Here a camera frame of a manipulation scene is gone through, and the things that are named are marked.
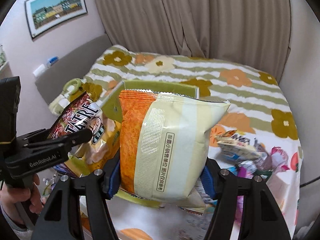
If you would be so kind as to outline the person's left hand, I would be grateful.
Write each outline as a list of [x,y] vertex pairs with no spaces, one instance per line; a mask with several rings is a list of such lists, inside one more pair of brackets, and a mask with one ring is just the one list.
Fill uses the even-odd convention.
[[3,211],[9,216],[9,218],[16,224],[24,225],[24,221],[21,218],[15,204],[17,202],[25,202],[27,200],[31,201],[29,210],[32,213],[41,213],[43,206],[41,202],[41,195],[39,189],[37,188],[40,184],[40,179],[37,174],[33,175],[33,189],[15,189],[3,186],[1,190],[1,207]]

